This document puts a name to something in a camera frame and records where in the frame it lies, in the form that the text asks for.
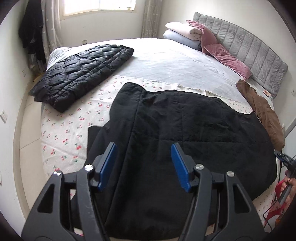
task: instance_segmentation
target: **gray tufted headboard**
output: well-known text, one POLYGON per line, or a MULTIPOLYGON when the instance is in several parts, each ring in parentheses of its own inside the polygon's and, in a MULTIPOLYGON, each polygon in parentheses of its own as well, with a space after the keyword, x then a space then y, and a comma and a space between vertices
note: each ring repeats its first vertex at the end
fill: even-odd
POLYGON ((276 97, 288 66, 271 48, 249 31, 222 19, 196 12, 193 20, 207 26, 220 44, 250 68, 251 78, 276 97))

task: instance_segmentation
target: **gray curtain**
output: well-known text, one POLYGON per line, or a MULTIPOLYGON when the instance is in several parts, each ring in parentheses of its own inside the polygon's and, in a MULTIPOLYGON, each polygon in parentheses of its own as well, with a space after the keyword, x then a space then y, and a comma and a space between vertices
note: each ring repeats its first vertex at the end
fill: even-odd
POLYGON ((163 0, 146 0, 141 38, 156 38, 163 0))
POLYGON ((50 53, 62 47, 61 25, 59 22, 59 0, 41 0, 43 15, 43 48, 46 62, 50 53))

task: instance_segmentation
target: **window frame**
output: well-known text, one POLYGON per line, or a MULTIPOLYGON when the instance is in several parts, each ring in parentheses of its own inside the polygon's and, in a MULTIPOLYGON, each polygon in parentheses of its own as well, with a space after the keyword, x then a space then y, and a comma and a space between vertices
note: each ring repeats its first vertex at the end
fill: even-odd
POLYGON ((73 18, 76 16, 81 16, 81 15, 86 15, 86 14, 93 14, 93 13, 105 13, 105 12, 129 12, 129 13, 137 13, 137 0, 135 0, 135 9, 134 10, 128 10, 128 9, 96 9, 96 10, 89 10, 85 12, 78 12, 78 13, 73 13, 69 15, 64 15, 64 9, 65 9, 65 4, 64 0, 59 0, 59 16, 60 20, 64 20, 67 18, 73 18))

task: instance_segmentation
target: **mattress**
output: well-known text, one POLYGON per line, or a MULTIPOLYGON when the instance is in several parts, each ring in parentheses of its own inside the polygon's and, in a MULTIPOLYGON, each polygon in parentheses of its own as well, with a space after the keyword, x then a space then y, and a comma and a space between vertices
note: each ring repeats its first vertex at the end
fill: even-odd
MULTIPOLYGON (((109 120, 113 99, 127 82, 137 83, 148 91, 179 90, 215 96, 238 112, 252 112, 235 86, 239 75, 216 59, 168 39, 123 39, 58 48, 50 55, 48 69, 59 60, 103 43, 125 45, 135 51, 115 75, 76 101, 66 112, 61 114, 48 104, 44 106, 41 148, 47 178, 55 170, 69 173, 82 168, 88 127, 103 126, 109 120)), ((272 98, 263 93, 264 88, 251 79, 248 83, 274 109, 272 98)), ((276 181, 253 201, 262 222, 263 213, 272 202, 275 185, 276 181)))

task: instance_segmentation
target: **window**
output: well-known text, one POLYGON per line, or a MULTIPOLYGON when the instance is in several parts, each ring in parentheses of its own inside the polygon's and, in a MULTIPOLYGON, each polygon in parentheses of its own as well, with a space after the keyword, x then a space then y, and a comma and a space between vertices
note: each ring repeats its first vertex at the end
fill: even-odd
POLYGON ((135 10, 136 0, 61 0, 62 16, 99 10, 135 10))

